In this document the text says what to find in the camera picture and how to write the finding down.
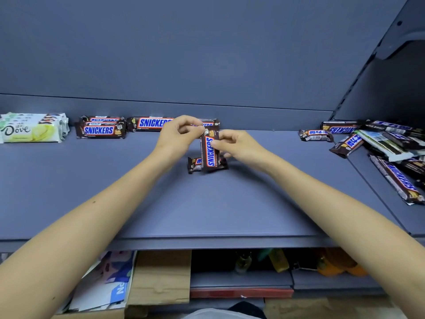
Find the person's right hand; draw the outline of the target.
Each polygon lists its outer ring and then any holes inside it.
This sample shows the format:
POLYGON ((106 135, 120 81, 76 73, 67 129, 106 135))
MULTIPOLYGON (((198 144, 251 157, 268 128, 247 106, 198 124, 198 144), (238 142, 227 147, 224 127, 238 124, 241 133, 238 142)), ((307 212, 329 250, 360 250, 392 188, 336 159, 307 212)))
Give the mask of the person's right hand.
POLYGON ((223 139, 233 143, 231 150, 219 150, 227 159, 232 157, 253 169, 269 174, 284 164, 284 160, 266 150, 244 130, 221 130, 219 140, 223 139))

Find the small brown candy bar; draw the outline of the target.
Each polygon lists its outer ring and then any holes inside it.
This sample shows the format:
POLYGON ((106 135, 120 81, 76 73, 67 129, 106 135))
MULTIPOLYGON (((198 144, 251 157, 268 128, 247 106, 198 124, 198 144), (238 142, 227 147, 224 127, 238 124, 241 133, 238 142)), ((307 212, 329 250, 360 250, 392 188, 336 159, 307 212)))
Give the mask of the small brown candy bar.
POLYGON ((217 167, 208 168, 208 169, 203 168, 201 157, 197 157, 197 158, 188 157, 187 159, 188 159, 188 162, 187 162, 188 174, 193 174, 194 172, 201 172, 201 171, 206 172, 206 173, 210 173, 210 172, 228 170, 229 169, 227 161, 223 156, 219 157, 217 167))

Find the grey lower shelf board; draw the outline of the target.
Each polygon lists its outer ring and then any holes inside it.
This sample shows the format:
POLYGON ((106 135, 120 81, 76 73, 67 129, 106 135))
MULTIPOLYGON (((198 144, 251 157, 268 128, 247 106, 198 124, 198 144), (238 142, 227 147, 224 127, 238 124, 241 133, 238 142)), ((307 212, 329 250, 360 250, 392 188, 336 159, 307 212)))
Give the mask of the grey lower shelf board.
POLYGON ((291 288, 292 298, 384 295, 384 290, 369 276, 356 277, 343 273, 325 277, 314 271, 295 270, 277 273, 255 270, 245 274, 234 271, 192 273, 190 289, 218 288, 291 288))

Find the slotted grey shelf upright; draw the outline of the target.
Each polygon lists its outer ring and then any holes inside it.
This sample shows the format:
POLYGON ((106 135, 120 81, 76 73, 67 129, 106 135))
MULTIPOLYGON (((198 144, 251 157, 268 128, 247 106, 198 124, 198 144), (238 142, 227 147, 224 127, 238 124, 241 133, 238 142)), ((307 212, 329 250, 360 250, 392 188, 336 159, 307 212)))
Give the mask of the slotted grey shelf upright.
POLYGON ((403 6, 396 13, 395 19, 388 26, 353 85, 332 113, 331 120, 350 120, 382 115, 384 109, 378 108, 382 104, 380 93, 385 91, 385 85, 390 83, 390 79, 385 77, 385 74, 394 73, 388 63, 406 46, 404 43, 398 48, 394 48, 390 43, 396 34, 403 30, 402 26, 407 23, 405 14, 410 5, 412 5, 411 1, 404 0, 403 6))

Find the pile of brown chocolate bars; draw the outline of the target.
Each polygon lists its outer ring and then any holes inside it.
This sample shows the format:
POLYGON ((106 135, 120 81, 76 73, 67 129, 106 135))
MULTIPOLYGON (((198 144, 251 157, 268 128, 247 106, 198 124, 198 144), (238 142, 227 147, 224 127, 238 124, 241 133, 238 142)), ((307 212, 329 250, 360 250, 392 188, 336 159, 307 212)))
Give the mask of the pile of brown chocolate bars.
POLYGON ((377 120, 326 121, 319 129, 300 129, 300 139, 333 142, 330 152, 347 159, 355 150, 364 146, 370 151, 369 159, 384 178, 408 205, 425 204, 425 195, 408 179, 403 171, 425 186, 425 130, 377 120), (356 130, 381 132, 396 145, 413 153, 408 160, 390 162, 379 150, 354 133, 356 130))

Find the red shelf edge strip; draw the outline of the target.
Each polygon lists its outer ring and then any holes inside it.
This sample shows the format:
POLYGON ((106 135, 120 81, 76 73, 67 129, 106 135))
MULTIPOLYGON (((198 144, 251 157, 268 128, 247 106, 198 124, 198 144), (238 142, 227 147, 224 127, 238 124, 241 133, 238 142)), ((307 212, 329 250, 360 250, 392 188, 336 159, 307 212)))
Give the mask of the red shelf edge strip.
POLYGON ((218 288, 218 289, 190 289, 191 299, 221 298, 221 299, 248 299, 248 298, 292 298, 294 290, 291 288, 218 288))

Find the orange plastic object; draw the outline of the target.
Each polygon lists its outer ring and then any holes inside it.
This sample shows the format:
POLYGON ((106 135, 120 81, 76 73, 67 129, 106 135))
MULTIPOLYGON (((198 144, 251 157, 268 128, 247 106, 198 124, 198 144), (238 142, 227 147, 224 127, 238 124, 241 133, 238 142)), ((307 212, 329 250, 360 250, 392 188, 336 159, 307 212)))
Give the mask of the orange plastic object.
POLYGON ((368 273, 340 247, 322 247, 314 250, 317 260, 317 271, 326 277, 334 277, 349 273, 356 277, 367 276, 368 273))

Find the flat brown cardboard sheet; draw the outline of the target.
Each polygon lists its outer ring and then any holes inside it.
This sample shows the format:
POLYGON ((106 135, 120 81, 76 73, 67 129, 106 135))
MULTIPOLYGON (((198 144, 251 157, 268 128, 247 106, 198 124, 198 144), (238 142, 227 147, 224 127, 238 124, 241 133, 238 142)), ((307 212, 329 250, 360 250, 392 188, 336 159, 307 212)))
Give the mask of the flat brown cardboard sheet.
POLYGON ((265 299, 267 319, 407 319, 387 296, 265 299))

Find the row of white green packets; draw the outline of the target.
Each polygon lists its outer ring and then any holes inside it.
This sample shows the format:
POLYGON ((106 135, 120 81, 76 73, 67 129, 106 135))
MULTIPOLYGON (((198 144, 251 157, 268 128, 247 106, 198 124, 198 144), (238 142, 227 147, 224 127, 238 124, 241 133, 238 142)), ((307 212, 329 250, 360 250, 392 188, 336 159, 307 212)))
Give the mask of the row of white green packets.
POLYGON ((70 132, 68 122, 65 113, 0 114, 0 144, 61 143, 70 132))

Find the yellow plastic bottle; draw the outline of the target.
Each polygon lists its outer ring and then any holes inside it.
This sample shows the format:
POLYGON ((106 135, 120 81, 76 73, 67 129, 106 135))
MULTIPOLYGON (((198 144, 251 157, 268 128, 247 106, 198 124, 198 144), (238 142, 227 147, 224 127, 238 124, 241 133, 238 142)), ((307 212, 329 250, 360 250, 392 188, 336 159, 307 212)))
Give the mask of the yellow plastic bottle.
POLYGON ((282 248, 271 249, 268 257, 277 273, 282 273, 290 268, 290 264, 282 248))

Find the person's left hand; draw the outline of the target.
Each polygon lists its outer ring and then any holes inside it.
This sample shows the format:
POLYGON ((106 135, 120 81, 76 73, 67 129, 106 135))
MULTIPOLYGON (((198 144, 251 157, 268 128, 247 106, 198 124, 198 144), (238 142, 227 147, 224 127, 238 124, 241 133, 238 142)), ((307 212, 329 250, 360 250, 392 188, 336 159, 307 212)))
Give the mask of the person's left hand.
POLYGON ((192 142, 200 138, 179 134, 180 127, 203 127, 203 122, 198 118, 182 115, 164 124, 153 154, 169 165, 180 160, 192 142))

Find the brown cardboard box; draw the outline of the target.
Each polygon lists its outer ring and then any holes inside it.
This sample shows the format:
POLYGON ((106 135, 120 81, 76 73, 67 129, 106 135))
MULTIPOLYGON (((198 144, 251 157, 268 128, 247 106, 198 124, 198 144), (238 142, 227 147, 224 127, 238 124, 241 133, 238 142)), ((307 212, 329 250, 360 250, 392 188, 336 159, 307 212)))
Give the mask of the brown cardboard box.
POLYGON ((189 303, 191 250, 138 251, 125 319, 143 319, 152 306, 189 303))

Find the person's left forearm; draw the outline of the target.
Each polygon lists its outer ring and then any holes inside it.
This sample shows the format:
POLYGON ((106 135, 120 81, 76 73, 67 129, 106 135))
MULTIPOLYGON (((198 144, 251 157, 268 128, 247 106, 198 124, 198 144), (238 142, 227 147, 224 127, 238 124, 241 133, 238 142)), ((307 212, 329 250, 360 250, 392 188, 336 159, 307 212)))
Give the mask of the person's left forearm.
POLYGON ((50 319, 169 165, 153 152, 0 265, 0 319, 50 319))

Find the blue white paper carton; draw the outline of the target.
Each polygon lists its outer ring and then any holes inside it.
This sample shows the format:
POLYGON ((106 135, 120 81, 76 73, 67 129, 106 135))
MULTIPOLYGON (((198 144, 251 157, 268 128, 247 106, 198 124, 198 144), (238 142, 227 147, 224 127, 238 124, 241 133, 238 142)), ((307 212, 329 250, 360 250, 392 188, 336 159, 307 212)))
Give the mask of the blue white paper carton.
POLYGON ((136 251, 104 252, 77 284, 67 310, 123 309, 130 292, 136 251))

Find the long brown candy bar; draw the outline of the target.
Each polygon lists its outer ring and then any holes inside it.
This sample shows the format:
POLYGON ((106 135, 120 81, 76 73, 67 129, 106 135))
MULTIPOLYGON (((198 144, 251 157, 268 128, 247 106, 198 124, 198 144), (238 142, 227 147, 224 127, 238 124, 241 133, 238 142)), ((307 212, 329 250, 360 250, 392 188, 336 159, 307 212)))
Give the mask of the long brown candy bar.
POLYGON ((126 120, 128 132, 160 132, 165 123, 173 121, 169 117, 129 117, 126 120))

